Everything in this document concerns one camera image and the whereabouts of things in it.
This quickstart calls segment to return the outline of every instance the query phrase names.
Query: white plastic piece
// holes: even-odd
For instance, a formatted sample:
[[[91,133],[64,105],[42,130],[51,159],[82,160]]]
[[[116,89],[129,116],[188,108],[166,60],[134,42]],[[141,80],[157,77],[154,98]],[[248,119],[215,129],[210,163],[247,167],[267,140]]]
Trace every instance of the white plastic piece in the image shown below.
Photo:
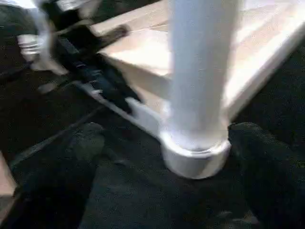
[[[74,84],[79,88],[83,89],[89,96],[94,98],[101,104],[104,104],[106,107],[110,108],[123,118],[127,119],[134,125],[137,125],[142,130],[148,132],[154,137],[159,136],[159,118],[156,112],[149,109],[146,105],[141,104],[140,102],[134,100],[133,98],[127,98],[127,103],[133,111],[133,115],[125,113],[120,108],[116,107],[114,104],[109,103],[107,100],[103,99],[99,94],[95,93],[95,90],[89,84],[83,84],[78,81],[75,81]]]
[[[221,104],[237,3],[173,1],[173,81],[161,141],[167,166],[183,177],[214,175],[230,146]]]

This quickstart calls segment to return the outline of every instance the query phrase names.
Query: blurry object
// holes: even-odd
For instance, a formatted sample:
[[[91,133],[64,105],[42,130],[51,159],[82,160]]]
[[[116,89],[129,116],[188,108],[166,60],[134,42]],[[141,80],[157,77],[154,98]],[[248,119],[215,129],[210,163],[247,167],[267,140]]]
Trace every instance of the blurry object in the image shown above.
[[[78,9],[64,8],[59,2],[45,2],[42,5],[58,31],[58,36],[54,38],[54,57],[72,73],[71,80],[88,84],[95,94],[100,94],[130,114],[132,110],[125,99],[132,97],[140,101],[139,96],[128,86],[119,69],[107,62],[102,55],[96,54],[100,49],[125,37],[128,28],[119,26],[98,37],[85,22],[81,23]]]
[[[269,229],[305,227],[305,156],[252,123],[232,125],[247,202]]]
[[[159,0],[102,0],[91,19],[98,23],[157,1]]]
[[[12,52],[20,52],[14,44],[18,36],[38,32],[30,11],[23,6],[15,0],[0,0],[0,84],[12,81],[18,77],[19,72],[28,68],[22,58],[12,55]]]
[[[103,153],[103,132],[96,123],[83,124],[44,145],[39,163],[26,160],[35,170],[19,184],[0,228],[77,228]]]
[[[50,61],[50,29],[44,12],[32,0],[0,0],[0,36],[35,37],[23,39],[22,54],[47,68]]]

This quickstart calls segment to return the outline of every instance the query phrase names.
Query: white pole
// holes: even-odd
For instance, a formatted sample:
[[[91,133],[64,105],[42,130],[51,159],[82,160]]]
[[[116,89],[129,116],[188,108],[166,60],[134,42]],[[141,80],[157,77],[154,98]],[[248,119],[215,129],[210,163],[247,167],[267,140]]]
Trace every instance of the white pole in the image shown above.
[[[221,99],[237,3],[172,0],[173,82],[161,139],[166,164],[184,177],[215,174],[227,155]]]

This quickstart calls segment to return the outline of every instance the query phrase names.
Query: black object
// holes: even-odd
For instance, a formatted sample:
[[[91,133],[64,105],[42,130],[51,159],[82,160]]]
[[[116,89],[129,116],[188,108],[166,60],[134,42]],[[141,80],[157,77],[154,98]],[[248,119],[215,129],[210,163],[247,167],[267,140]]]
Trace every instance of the black object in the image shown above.
[[[119,26],[104,36],[97,37],[87,25],[78,23],[81,19],[77,10],[62,11],[55,0],[45,3],[43,7],[57,30],[61,31],[56,38],[53,53],[73,73],[71,80],[89,83],[104,99],[131,114],[132,110],[125,99],[141,99],[128,86],[121,71],[101,54],[96,54],[98,50],[126,36],[128,28]]]
[[[252,123],[230,126],[251,210],[269,229],[305,228],[305,155]]]
[[[98,23],[157,1],[159,0],[102,0],[91,19]]]
[[[0,228],[76,228],[104,148],[102,134],[100,125],[89,123],[47,145]]]

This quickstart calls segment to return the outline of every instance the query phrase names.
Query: pole base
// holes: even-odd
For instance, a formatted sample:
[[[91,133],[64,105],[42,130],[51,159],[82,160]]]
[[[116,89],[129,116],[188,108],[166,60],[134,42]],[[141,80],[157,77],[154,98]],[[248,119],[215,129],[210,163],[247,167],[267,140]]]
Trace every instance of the pole base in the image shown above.
[[[203,179],[219,172],[229,154],[230,143],[224,138],[219,144],[204,151],[183,149],[172,141],[168,132],[161,131],[163,159],[177,175],[188,179]]]

